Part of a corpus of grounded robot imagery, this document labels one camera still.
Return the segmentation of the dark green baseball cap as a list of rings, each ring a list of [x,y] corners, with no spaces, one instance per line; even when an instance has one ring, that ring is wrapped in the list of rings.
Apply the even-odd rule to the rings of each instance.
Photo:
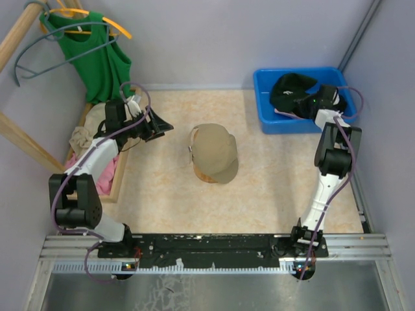
[[[317,85],[318,80],[299,73],[286,73],[273,85],[270,103],[279,112],[300,115],[299,102],[307,97],[308,90]]]

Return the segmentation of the beige baseball cap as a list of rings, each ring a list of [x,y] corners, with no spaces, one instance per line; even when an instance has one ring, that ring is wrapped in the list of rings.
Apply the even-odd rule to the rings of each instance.
[[[237,175],[239,160],[235,137],[216,123],[194,126],[189,134],[190,162],[217,183],[227,184]]]

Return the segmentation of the wooden hat stand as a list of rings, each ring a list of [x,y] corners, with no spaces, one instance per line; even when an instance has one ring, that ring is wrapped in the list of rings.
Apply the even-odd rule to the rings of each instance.
[[[215,184],[215,183],[217,183],[217,181],[215,181],[213,178],[211,178],[211,177],[209,177],[209,176],[205,175],[204,173],[202,173],[202,172],[198,169],[198,167],[197,167],[196,165],[193,165],[193,170],[194,170],[195,176],[196,176],[199,180],[201,180],[201,181],[203,181],[203,182],[205,182],[205,183],[209,183],[209,184]]]

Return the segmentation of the wooden clothes rack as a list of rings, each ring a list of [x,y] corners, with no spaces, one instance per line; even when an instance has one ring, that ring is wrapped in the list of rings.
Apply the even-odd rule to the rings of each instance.
[[[1,70],[5,69],[32,24],[43,10],[49,10],[47,1],[29,1],[28,5],[23,9],[21,15],[1,42]],[[64,171],[63,164],[59,163],[57,159],[4,113],[1,113],[1,135],[50,172],[61,173]],[[127,158],[127,154],[120,156],[111,193],[101,196],[101,200],[104,203],[117,202]]]

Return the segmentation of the black baseball cap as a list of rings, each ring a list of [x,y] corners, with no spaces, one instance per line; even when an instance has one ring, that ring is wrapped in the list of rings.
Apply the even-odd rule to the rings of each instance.
[[[328,109],[343,113],[346,108],[347,102],[342,95],[336,95],[335,99],[329,100],[323,96],[313,94],[299,101],[295,114],[303,119],[315,120],[320,109]]]

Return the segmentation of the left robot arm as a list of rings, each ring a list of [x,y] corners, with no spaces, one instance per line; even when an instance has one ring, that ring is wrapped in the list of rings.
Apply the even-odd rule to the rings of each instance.
[[[104,115],[85,154],[63,174],[50,177],[51,219],[60,233],[95,236],[127,257],[134,252],[135,242],[127,237],[130,230],[125,224],[103,212],[96,182],[129,140],[149,142],[174,127],[150,106],[140,108],[136,97],[105,103]]]

